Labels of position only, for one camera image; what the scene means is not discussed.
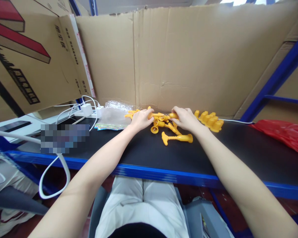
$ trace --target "person's left hand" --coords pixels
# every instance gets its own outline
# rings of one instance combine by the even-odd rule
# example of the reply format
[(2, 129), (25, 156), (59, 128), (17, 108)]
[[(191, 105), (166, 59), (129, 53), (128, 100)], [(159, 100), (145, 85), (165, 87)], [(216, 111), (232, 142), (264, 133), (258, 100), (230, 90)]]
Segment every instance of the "person's left hand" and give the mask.
[(154, 112), (152, 108), (136, 112), (132, 117), (130, 127), (133, 128), (136, 133), (148, 127), (155, 119), (154, 117), (148, 119), (149, 114), (152, 112)]

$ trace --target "clear plastic bag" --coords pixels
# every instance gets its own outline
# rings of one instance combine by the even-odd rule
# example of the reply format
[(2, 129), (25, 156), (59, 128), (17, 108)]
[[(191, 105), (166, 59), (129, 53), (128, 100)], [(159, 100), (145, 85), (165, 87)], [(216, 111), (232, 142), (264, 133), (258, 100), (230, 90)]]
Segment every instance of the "clear plastic bag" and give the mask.
[(133, 110), (132, 105), (110, 100), (105, 103), (102, 118), (95, 124), (95, 128), (100, 130), (123, 130), (130, 123), (131, 119), (125, 117), (128, 111)]

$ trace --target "person's right hand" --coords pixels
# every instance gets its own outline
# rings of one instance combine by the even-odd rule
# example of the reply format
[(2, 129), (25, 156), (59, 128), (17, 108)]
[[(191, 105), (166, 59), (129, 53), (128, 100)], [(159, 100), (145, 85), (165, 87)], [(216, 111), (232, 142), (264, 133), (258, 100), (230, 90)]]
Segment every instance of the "person's right hand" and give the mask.
[(180, 108), (175, 106), (172, 108), (172, 113), (178, 114), (179, 120), (170, 119), (175, 122), (179, 127), (188, 130), (192, 133), (195, 133), (197, 130), (209, 131), (209, 129), (201, 124), (199, 120), (195, 117), (191, 109), (189, 108)]

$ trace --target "person's leg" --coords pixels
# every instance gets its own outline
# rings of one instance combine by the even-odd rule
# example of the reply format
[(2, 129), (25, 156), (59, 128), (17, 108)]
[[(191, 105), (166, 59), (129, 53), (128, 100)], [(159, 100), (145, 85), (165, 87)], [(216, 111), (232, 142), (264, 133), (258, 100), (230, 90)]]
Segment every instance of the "person's leg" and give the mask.
[(143, 200), (156, 208), (174, 227), (179, 237), (189, 237), (183, 210), (172, 183), (144, 180)]
[(115, 229), (124, 224), (126, 216), (116, 214), (117, 208), (143, 202), (142, 179), (116, 176), (112, 191), (104, 205), (95, 237), (108, 237)]

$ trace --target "chair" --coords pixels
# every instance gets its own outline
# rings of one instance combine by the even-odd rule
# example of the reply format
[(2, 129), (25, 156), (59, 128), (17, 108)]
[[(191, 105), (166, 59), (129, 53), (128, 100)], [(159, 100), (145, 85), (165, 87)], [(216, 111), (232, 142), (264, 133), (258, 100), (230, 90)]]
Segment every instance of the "chair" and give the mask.
[(49, 210), (48, 207), (12, 186), (5, 187), (0, 191), (0, 208), (16, 209), (38, 215), (45, 215)]
[[(232, 238), (233, 235), (228, 229), (226, 223), (221, 216), (215, 210), (210, 201), (204, 200), (201, 197), (196, 197), (190, 204), (183, 205), (180, 197), (179, 190), (175, 188), (178, 200), (183, 209), (186, 225), (190, 238), (202, 238), (203, 237), (203, 222), (207, 224), (209, 236), (211, 238)], [(110, 193), (107, 193), (103, 187), (100, 187), (96, 194), (92, 214), (89, 225), (89, 238), (95, 238), (95, 231), (98, 226), (100, 216), (102, 214), (104, 205), (109, 197)]]

